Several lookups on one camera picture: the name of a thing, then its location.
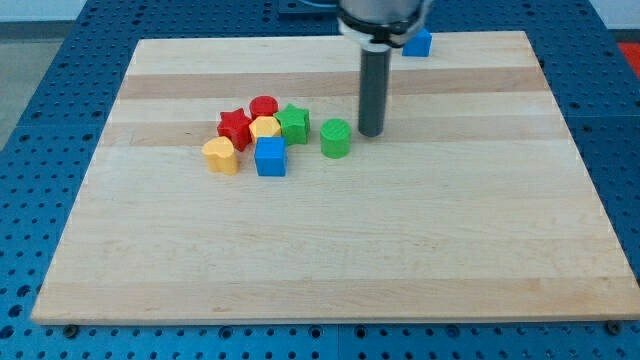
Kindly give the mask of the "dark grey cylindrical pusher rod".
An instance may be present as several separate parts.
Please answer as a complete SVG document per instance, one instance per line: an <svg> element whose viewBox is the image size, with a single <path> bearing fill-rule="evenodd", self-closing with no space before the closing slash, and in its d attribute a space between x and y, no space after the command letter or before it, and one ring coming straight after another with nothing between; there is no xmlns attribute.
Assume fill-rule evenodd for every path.
<svg viewBox="0 0 640 360"><path fill-rule="evenodd" d="M358 130L367 137L383 132L390 61L387 45L374 43L361 49Z"/></svg>

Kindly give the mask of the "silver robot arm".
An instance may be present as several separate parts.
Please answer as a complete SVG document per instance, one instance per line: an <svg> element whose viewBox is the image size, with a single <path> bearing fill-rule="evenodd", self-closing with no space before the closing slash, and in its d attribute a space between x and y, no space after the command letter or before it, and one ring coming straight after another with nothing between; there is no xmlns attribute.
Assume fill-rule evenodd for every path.
<svg viewBox="0 0 640 360"><path fill-rule="evenodd" d="M392 51L424 27L431 0L339 0L340 32L360 46L358 131L383 133Z"/></svg>

